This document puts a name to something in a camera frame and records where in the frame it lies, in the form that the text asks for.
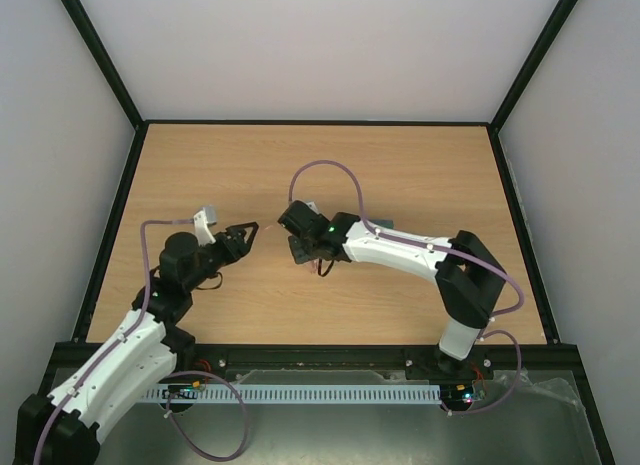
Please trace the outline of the pink sunglasses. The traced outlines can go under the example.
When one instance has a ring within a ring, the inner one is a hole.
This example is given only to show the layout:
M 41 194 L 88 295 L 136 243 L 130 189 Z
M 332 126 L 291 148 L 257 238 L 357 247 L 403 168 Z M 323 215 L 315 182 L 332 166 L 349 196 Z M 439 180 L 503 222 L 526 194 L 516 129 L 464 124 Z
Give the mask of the pink sunglasses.
M 265 229 L 264 233 L 269 237 L 275 235 L 276 231 L 281 231 L 282 228 L 277 224 L 269 224 Z M 296 265 L 304 266 L 310 273 L 315 274 L 318 271 L 319 261 L 317 259 L 311 258 L 301 258 L 299 262 L 296 262 Z

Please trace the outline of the grey-green glasses case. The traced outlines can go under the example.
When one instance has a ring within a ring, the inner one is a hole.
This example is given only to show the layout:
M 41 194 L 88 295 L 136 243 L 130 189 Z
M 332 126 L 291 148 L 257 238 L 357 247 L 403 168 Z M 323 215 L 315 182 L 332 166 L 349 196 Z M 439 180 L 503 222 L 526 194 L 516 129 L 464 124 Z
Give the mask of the grey-green glasses case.
M 382 227 L 382 228 L 387 228 L 387 229 L 393 229 L 394 228 L 394 222 L 390 219 L 372 219 L 370 220 L 370 223 L 374 226 L 374 227 Z

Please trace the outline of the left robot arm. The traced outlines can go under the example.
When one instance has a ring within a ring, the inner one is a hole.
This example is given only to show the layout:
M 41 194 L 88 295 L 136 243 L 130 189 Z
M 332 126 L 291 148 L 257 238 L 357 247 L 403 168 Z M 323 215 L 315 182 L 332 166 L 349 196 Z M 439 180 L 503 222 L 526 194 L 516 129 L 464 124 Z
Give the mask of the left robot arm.
M 92 464 L 120 419 L 158 382 L 215 379 L 195 359 L 195 338 L 178 323 L 192 293 L 250 251 L 255 222 L 213 234 L 207 224 L 170 235 L 145 285 L 113 334 L 59 386 L 32 394 L 17 416 L 17 464 Z

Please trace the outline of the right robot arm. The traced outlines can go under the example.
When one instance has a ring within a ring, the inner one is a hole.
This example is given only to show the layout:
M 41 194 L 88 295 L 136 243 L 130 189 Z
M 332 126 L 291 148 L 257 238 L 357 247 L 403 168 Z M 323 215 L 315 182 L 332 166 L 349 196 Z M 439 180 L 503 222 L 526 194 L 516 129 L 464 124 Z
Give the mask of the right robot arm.
M 489 325 L 506 273 L 479 238 L 460 231 L 453 238 L 418 236 L 338 212 L 329 219 L 295 200 L 278 219 L 291 253 L 305 260 L 366 263 L 405 272 L 434 284 L 448 322 L 434 353 L 434 366 L 450 377 L 471 364 L 471 350 Z

